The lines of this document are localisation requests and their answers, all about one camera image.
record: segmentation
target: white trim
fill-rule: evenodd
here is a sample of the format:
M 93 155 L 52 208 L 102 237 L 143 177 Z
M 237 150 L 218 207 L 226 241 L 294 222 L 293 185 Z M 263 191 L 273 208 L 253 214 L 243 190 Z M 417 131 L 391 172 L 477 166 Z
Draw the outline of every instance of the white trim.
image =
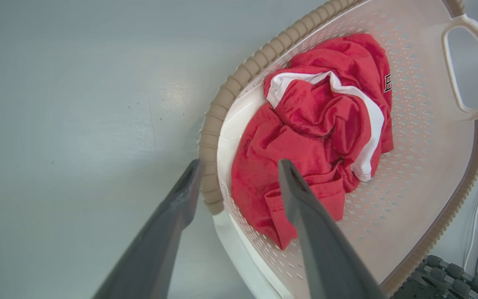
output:
M 360 98 L 368 110 L 372 136 L 364 146 L 363 150 L 359 153 L 359 156 L 355 162 L 351 165 L 351 171 L 355 174 L 355 176 L 357 176 L 357 178 L 359 178 L 360 181 L 369 181 L 372 178 L 372 165 L 370 164 L 370 161 L 372 160 L 372 155 L 376 151 L 377 145 L 381 140 L 381 130 L 383 129 L 385 117 L 383 116 L 383 112 L 381 112 L 379 106 L 364 92 L 355 86 L 343 86 L 340 82 L 340 79 L 332 71 L 318 74 L 299 74 L 289 72 L 277 74 L 273 77 L 271 80 L 271 87 L 269 88 L 267 95 L 267 100 L 273 108 L 276 108 L 283 98 L 285 91 L 289 87 L 289 84 L 293 80 L 303 80 L 312 84 L 317 84 L 324 80 L 326 76 L 329 76 L 329 83 L 331 85 L 332 91 L 335 91 L 336 93 L 353 95 Z

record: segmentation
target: red clothing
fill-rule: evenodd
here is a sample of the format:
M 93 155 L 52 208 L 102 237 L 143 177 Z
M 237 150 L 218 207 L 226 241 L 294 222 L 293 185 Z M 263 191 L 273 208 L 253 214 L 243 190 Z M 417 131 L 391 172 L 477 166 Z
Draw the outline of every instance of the red clothing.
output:
M 264 83 L 232 165 L 232 197 L 246 221 L 285 249 L 296 230 L 284 212 L 278 161 L 290 159 L 335 220 L 345 193 L 393 149 L 390 68 L 369 34 L 324 42 Z

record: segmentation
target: white plastic laundry basket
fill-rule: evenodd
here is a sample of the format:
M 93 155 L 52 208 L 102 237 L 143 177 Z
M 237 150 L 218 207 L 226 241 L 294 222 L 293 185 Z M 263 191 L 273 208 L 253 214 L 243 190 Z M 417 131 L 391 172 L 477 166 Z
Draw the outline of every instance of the white plastic laundry basket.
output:
M 298 240 L 280 250 L 243 218 L 230 170 L 243 131 L 264 103 L 264 78 L 330 38 L 368 32 L 389 56 L 395 149 L 374 178 L 346 195 L 338 224 L 383 291 L 392 294 L 440 237 L 478 174 L 478 109 L 461 101 L 447 34 L 478 23 L 461 0 L 332 0 L 237 68 L 211 103 L 201 131 L 202 191 L 217 233 L 258 298 L 307 298 Z

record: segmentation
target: floor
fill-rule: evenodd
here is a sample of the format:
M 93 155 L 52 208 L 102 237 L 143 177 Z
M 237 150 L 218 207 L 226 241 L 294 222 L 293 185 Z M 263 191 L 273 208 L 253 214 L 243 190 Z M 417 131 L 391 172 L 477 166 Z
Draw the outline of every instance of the floor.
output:
M 224 78 L 323 2 L 0 0 L 0 299 L 90 298 L 197 157 Z M 478 46 L 451 43 L 476 70 Z M 478 98 L 478 76 L 457 75 Z M 473 203 L 434 254 L 462 263 Z M 224 297 L 252 295 L 199 204 L 169 298 Z

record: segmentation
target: tan basket rim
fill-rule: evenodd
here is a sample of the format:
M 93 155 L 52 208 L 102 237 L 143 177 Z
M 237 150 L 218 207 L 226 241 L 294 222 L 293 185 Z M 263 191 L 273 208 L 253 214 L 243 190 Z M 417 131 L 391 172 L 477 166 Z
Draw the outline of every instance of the tan basket rim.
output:
M 285 51 L 296 45 L 321 25 L 361 2 L 364 2 L 364 0 L 331 0 L 319 6 L 261 47 L 261 49 L 241 64 L 220 87 L 217 96 L 210 104 L 209 111 L 206 113 L 199 140 L 199 156 L 204 162 L 201 192 L 204 196 L 205 204 L 213 215 L 224 210 L 224 199 L 220 191 L 217 174 L 217 145 L 224 118 L 226 118 L 226 114 L 234 100 L 252 79 L 267 68 L 271 62 L 285 53 Z M 442 2 L 448 8 L 451 17 L 464 14 L 462 0 L 442 0 Z M 451 221 L 453 221 L 455 214 L 457 214 L 473 189 L 478 176 L 478 120 L 475 121 L 473 141 L 472 155 L 467 170 L 446 206 L 413 250 L 381 283 L 383 292 L 389 297 L 402 285 L 429 253 L 432 246 L 436 244 Z

